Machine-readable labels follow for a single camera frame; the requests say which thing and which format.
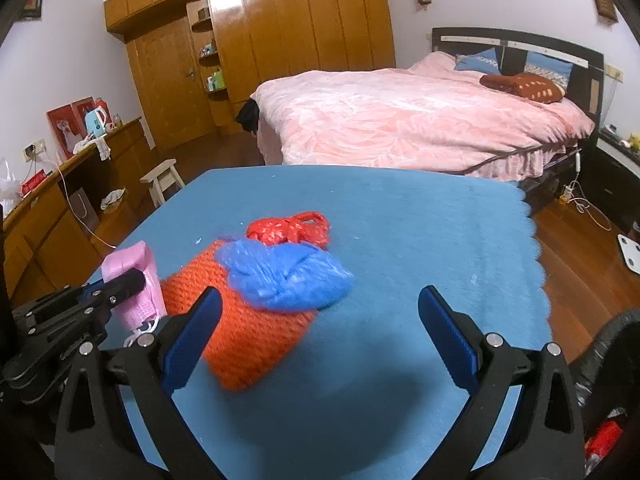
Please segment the wooden stool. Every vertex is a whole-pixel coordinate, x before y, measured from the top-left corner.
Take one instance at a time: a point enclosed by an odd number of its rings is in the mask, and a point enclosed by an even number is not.
[[[184,181],[174,168],[175,159],[168,160],[158,164],[149,173],[140,179],[142,184],[149,186],[151,200],[158,209],[166,201],[164,200],[164,192],[173,184],[177,184],[180,189],[184,187]]]

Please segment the electric kettle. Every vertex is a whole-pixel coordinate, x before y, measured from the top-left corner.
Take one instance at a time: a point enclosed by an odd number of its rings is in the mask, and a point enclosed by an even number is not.
[[[98,106],[95,110],[92,110],[84,116],[84,124],[86,126],[86,132],[88,136],[101,137],[107,131],[104,125],[107,123],[107,113],[104,108]]]

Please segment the white scale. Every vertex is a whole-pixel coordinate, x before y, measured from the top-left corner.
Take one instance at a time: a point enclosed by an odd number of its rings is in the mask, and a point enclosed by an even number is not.
[[[620,250],[622,250],[625,265],[632,272],[640,274],[640,245],[623,235],[618,235],[618,243],[620,244]]]

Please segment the dark wooden headboard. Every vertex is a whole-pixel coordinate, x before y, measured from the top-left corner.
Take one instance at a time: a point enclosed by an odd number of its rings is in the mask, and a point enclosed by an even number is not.
[[[604,88],[604,56],[568,41],[529,32],[482,27],[441,27],[433,29],[433,50],[448,54],[477,54],[495,47],[500,72],[516,75],[524,70],[527,51],[572,62],[566,96],[600,127]]]

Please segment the brown folded blanket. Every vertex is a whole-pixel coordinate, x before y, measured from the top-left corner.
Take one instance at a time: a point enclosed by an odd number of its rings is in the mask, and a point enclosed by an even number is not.
[[[557,103],[564,97],[564,89],[538,74],[484,75],[480,84],[487,88],[526,97],[537,103]]]

